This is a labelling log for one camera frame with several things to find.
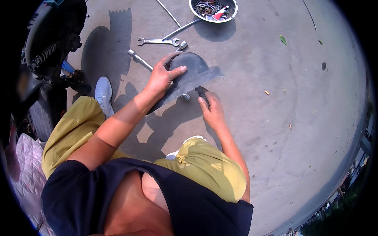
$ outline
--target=metal rod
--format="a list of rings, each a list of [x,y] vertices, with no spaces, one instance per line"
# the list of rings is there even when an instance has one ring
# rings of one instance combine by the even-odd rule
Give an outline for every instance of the metal rod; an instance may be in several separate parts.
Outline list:
[[[170,15],[170,17],[176,22],[176,24],[177,24],[180,28],[182,28],[181,25],[180,25],[180,23],[176,20],[176,18],[172,15],[172,13],[170,13],[170,12],[168,11],[168,9],[167,9],[167,8],[161,3],[161,1],[156,0],[156,2],[158,2],[158,3],[164,8],[164,10]]]
[[[196,23],[196,22],[198,22],[198,21],[200,21],[200,20],[201,20],[201,19],[198,18],[198,19],[196,19],[196,20],[194,20],[194,21],[192,21],[192,22],[190,22],[190,23],[184,25],[183,27],[176,29],[176,30],[173,31],[172,33],[170,33],[170,34],[168,34],[167,36],[165,36],[164,38],[162,38],[162,40],[165,40],[165,39],[169,38],[170,36],[176,34],[177,32],[179,32],[179,31],[185,29],[186,27],[188,27],[188,26],[190,26],[190,25],[192,25],[192,24],[194,24],[194,23]]]
[[[306,3],[305,3],[305,0],[303,0],[303,3],[305,4],[305,6],[306,6],[306,8],[307,8],[307,10],[308,10],[308,13],[310,14],[310,17],[311,17],[312,23],[314,24],[314,27],[315,27],[315,30],[316,30],[316,25],[315,25],[314,19],[312,19],[312,15],[311,15],[310,10],[308,9],[308,7],[307,7],[307,5],[306,5]]]

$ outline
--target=metal bowl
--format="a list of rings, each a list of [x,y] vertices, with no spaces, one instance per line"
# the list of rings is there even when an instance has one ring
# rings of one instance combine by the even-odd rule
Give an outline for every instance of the metal bowl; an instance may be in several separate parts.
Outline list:
[[[199,18],[201,18],[202,20],[205,20],[205,21],[208,21],[208,22],[212,22],[212,23],[224,23],[224,22],[227,22],[227,21],[230,21],[232,20],[235,16],[236,16],[236,13],[237,13],[237,3],[235,0],[218,0],[219,3],[225,5],[225,6],[230,6],[229,8],[229,13],[228,15],[230,15],[230,17],[228,17],[226,20],[208,20],[206,19],[205,17],[201,16],[200,14],[198,14],[197,12],[195,12],[194,10],[194,7],[200,2],[200,1],[205,1],[205,0],[189,0],[189,7],[190,9],[192,10],[192,12],[198,16]]]

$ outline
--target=leaf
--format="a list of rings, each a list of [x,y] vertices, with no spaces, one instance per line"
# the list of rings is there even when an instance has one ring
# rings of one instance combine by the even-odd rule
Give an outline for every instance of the leaf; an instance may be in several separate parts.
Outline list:
[[[287,46],[286,39],[284,36],[280,35],[280,40]]]

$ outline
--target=yellow pants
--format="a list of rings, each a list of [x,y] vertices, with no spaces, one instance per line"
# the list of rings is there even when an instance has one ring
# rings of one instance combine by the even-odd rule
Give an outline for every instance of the yellow pants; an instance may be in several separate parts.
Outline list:
[[[85,144],[104,121],[97,100],[79,97],[60,119],[46,143],[42,155],[46,178]],[[119,157],[130,156],[117,150],[111,159]],[[192,179],[227,202],[237,202],[246,188],[240,165],[203,139],[189,139],[181,146],[175,160],[158,159],[155,164]]]

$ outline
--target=black shirt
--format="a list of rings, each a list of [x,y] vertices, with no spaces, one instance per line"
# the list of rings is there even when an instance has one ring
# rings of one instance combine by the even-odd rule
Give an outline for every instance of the black shirt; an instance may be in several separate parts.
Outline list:
[[[176,236],[248,235],[253,206],[231,203],[191,179],[159,165],[118,158],[89,171],[75,160],[60,164],[43,192],[43,212],[57,236],[102,234],[109,205],[124,175],[149,173],[164,195]]]

